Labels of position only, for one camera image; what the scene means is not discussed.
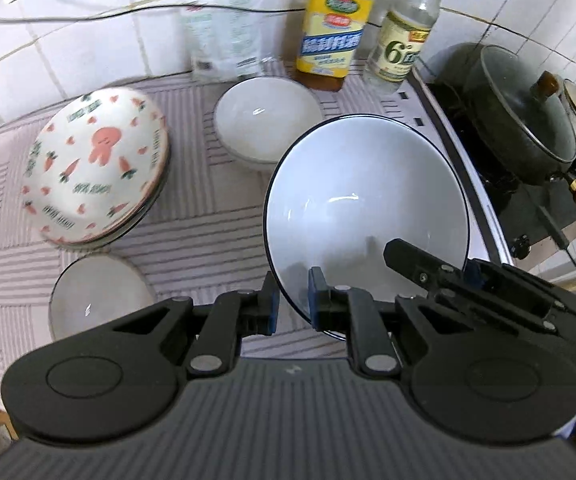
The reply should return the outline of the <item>striped white table mat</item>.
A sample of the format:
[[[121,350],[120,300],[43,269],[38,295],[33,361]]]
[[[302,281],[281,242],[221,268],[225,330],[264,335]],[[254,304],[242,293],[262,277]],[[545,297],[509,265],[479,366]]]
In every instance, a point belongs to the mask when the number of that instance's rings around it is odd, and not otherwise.
[[[227,289],[257,288],[267,270],[262,240],[266,174],[234,162],[218,143],[213,110],[218,84],[169,76],[139,84],[163,110],[172,140],[172,166],[145,218],[109,247],[142,272],[158,298],[185,295],[200,304]],[[471,257],[509,262],[493,207],[457,136],[422,78],[380,98],[354,67],[339,92],[317,97],[324,115],[377,114],[404,122],[431,140],[458,170],[471,221]],[[26,352],[48,344],[49,299],[61,272],[78,258],[42,240],[24,213],[21,175],[26,155],[53,115],[44,108],[0,128],[0,382]]]

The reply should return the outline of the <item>small white bowl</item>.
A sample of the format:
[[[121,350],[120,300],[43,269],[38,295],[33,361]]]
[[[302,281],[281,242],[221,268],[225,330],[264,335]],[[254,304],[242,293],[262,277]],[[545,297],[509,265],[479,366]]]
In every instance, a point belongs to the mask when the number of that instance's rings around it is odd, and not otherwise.
[[[122,318],[156,302],[156,293],[128,261],[87,255],[64,269],[50,295],[53,340],[61,340]]]

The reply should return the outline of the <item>white vinegar bottle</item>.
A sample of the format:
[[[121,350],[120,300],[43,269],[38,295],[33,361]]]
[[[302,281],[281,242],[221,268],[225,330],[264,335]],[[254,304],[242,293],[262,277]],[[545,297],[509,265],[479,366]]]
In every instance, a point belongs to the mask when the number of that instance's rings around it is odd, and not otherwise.
[[[363,78],[376,93],[388,96],[412,70],[433,25],[441,0],[391,0],[364,66]]]

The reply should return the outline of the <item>large white bowl black rim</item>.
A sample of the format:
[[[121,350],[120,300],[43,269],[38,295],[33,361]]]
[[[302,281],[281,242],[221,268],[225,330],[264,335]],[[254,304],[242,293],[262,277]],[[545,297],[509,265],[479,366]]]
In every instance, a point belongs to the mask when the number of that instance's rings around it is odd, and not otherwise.
[[[354,114],[326,120],[290,146],[268,185],[264,247],[288,304],[309,321],[309,270],[381,301],[422,288],[384,263],[395,238],[451,266],[470,245],[466,195],[430,140],[394,119]]]

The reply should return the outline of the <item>black stove top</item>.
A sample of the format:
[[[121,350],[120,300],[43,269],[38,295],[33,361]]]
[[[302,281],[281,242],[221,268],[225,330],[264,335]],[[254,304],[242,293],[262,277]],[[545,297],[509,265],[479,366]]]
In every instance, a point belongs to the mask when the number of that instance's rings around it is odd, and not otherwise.
[[[500,222],[512,258],[521,269],[557,281],[576,270],[576,204],[561,180],[525,185],[503,167],[486,147],[479,125],[463,95],[449,84],[432,82],[429,89],[462,142]],[[544,207],[569,241],[562,252],[544,226]]]

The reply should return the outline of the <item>clear plastic salt bag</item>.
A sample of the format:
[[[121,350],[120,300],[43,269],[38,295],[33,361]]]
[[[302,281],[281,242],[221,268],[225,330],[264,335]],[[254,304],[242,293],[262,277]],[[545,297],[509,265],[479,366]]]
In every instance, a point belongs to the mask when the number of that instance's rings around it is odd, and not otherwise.
[[[188,0],[181,10],[192,76],[229,82],[262,74],[263,0]]]

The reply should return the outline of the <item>yellow label cooking wine bottle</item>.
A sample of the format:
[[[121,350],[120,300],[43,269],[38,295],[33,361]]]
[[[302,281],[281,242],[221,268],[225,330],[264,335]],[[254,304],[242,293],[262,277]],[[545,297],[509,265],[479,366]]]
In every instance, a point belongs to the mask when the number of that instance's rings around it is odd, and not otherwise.
[[[339,91],[374,0],[304,0],[294,78],[312,90]]]

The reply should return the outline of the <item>white ribbed bowl dark rim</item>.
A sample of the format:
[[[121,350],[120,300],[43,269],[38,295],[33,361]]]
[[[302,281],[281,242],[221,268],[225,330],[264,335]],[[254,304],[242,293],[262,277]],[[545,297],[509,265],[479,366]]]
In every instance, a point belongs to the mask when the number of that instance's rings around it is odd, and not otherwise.
[[[216,102],[216,137],[233,160],[272,171],[291,144],[324,120],[313,92],[280,77],[256,77],[235,84]]]

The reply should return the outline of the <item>blue egg pattern plate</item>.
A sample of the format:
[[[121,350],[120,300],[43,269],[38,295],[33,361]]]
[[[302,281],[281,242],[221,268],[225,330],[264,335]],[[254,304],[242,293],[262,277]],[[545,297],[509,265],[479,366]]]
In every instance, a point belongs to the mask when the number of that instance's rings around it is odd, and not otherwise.
[[[131,214],[125,221],[123,221],[120,224],[120,226],[116,226],[106,235],[99,237],[97,240],[88,240],[87,242],[74,243],[74,244],[58,243],[55,242],[54,240],[50,240],[46,236],[44,236],[44,240],[47,243],[51,244],[53,247],[64,249],[67,250],[68,252],[75,252],[76,250],[99,249],[115,242],[123,235],[130,232],[131,229],[135,228],[139,224],[139,222],[143,220],[146,214],[148,214],[152,206],[154,206],[154,203],[156,202],[156,200],[158,200],[162,190],[166,186],[166,181],[168,180],[168,175],[170,172],[170,166],[171,166],[171,155],[168,155],[168,158],[166,159],[166,164],[163,167],[162,174],[157,184],[154,186],[149,196],[147,197],[146,202],[143,203],[143,205],[140,206],[134,212],[134,214]]]

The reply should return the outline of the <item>lovely bear carrot plate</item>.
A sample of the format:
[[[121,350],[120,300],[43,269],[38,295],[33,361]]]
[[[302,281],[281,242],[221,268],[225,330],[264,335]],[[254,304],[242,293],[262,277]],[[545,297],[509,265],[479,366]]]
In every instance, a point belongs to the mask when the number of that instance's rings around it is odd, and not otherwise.
[[[169,150],[166,116],[146,93],[114,87],[84,94],[31,144],[22,208],[54,244],[98,240],[145,205]]]

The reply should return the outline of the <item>black pot with lid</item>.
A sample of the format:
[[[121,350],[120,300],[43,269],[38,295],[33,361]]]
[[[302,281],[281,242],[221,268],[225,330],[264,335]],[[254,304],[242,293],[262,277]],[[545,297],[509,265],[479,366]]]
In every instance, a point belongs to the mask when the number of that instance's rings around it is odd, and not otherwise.
[[[495,44],[459,44],[433,89],[484,182],[516,188],[576,178],[576,137],[553,74]]]

